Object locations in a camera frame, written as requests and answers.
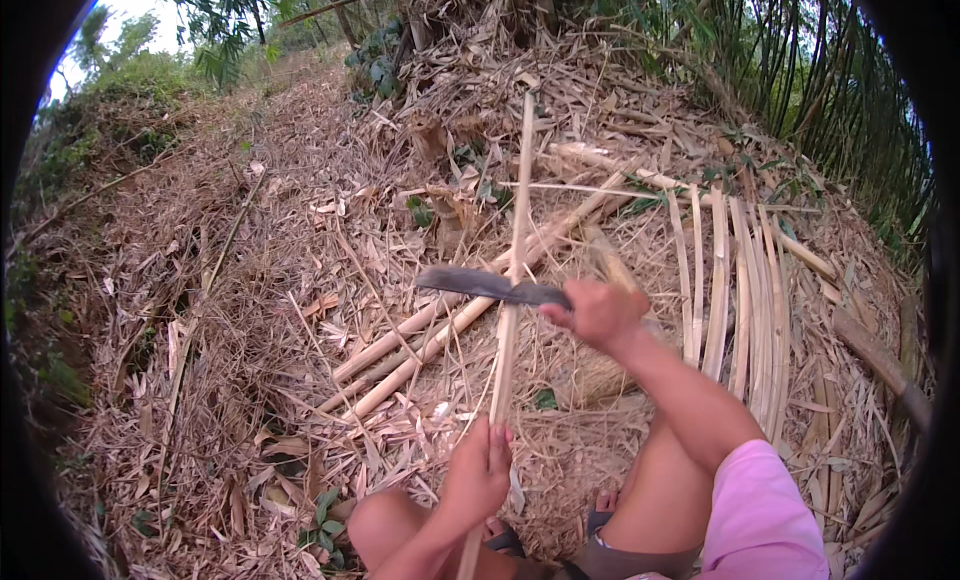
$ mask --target sandal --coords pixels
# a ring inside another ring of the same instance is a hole
[[[503,532],[489,540],[485,540],[484,544],[486,544],[486,547],[512,557],[526,559],[527,552],[523,550],[523,542],[521,542],[521,537],[517,534],[517,531],[502,519],[500,523],[503,524]]]

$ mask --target hand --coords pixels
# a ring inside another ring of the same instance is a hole
[[[478,526],[507,498],[513,439],[510,428],[491,427],[486,417],[479,417],[453,451],[436,513],[438,523],[451,537]]]
[[[573,305],[572,313],[553,303],[541,305],[540,312],[597,350],[616,358],[646,333],[641,319],[650,310],[650,300],[641,291],[630,293],[611,284],[570,279],[563,292]]]

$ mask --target bamboo pole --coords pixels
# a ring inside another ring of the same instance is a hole
[[[534,95],[527,92],[523,99],[523,129],[520,139],[519,184],[513,202],[513,239],[510,241],[510,283],[519,284],[526,264],[525,244],[527,211],[530,209],[530,170],[533,167]],[[490,427],[503,423],[510,409],[510,397],[514,380],[514,356],[517,347],[517,325],[520,320],[519,305],[504,303],[498,327],[499,346],[496,358],[496,376],[493,382],[492,406],[489,409]],[[472,580],[476,569],[480,544],[483,541],[483,525],[474,528],[466,536],[460,556],[457,580]]]

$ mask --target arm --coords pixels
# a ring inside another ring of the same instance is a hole
[[[683,449],[710,475],[735,448],[764,439],[747,408],[729,391],[687,366],[643,328],[650,303],[606,284],[570,280],[564,292],[570,313],[558,305],[540,310],[560,326],[614,358],[650,394]]]
[[[510,490],[513,432],[490,426],[486,416],[476,418],[450,457],[437,510],[414,538],[380,564],[371,580],[434,578],[453,547],[467,533],[497,512]]]

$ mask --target sky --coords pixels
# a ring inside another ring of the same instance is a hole
[[[170,53],[177,51],[177,6],[173,3],[164,3],[161,0],[99,0],[97,4],[107,5],[113,12],[106,22],[103,41],[115,40],[120,35],[120,24],[125,19],[139,17],[152,10],[159,19],[159,24],[156,27],[156,39],[149,45],[150,50]],[[63,59],[61,68],[71,86],[84,79],[84,72],[69,57]],[[50,91],[55,99],[62,99],[66,93],[64,79],[56,72],[50,77]]]

